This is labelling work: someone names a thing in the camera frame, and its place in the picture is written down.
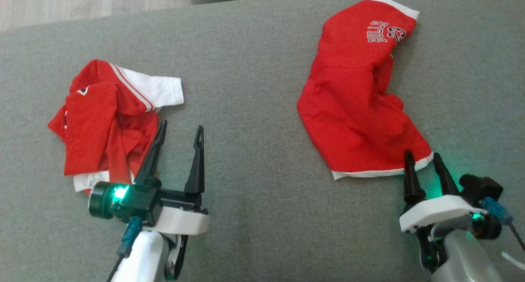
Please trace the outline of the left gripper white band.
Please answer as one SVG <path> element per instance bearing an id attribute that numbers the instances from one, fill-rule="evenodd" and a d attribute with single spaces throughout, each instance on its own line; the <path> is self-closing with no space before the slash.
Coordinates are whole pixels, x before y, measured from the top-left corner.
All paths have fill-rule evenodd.
<path id="1" fill-rule="evenodd" d="M 135 185 L 150 185 L 150 182 L 153 181 L 167 132 L 167 124 L 167 120 L 161 121 L 146 158 L 135 176 Z M 195 154 L 189 178 L 185 184 L 185 192 L 160 190 L 163 204 L 160 216 L 155 226 L 144 226 L 144 230 L 188 236 L 200 235 L 208 231 L 210 216 L 208 210 L 202 208 L 202 193 L 205 192 L 204 128 L 202 125 L 197 127 L 193 148 Z"/>

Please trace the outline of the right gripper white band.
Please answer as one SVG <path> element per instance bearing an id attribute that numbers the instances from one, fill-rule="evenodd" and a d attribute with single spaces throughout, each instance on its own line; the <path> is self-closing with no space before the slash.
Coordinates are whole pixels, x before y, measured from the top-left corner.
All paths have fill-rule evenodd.
<path id="1" fill-rule="evenodd" d="M 461 192 L 440 153 L 434 153 L 433 163 L 435 173 L 439 177 L 442 196 L 433 199 L 425 200 L 426 192 L 420 186 L 414 155 L 410 149 L 405 152 L 404 159 L 404 201 L 407 205 L 415 206 L 399 217 L 401 232 L 414 233 L 419 228 L 453 220 L 469 213 L 488 213 L 485 209 L 473 207 L 460 196 Z"/>

